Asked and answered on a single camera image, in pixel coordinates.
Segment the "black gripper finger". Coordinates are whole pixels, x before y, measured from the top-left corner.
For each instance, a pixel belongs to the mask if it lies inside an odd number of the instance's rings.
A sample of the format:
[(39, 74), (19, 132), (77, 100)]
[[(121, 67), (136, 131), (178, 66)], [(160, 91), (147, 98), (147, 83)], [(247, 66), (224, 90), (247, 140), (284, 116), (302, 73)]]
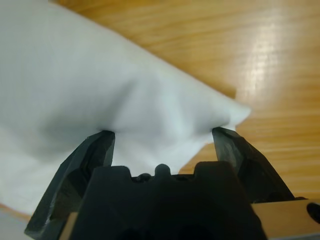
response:
[(101, 131), (87, 137), (59, 166), (24, 233), (32, 239), (58, 239), (71, 213), (82, 203), (97, 167), (112, 164), (115, 133)]
[(244, 137), (222, 127), (214, 128), (212, 136), (217, 160), (231, 164), (251, 203), (295, 200), (267, 158)]

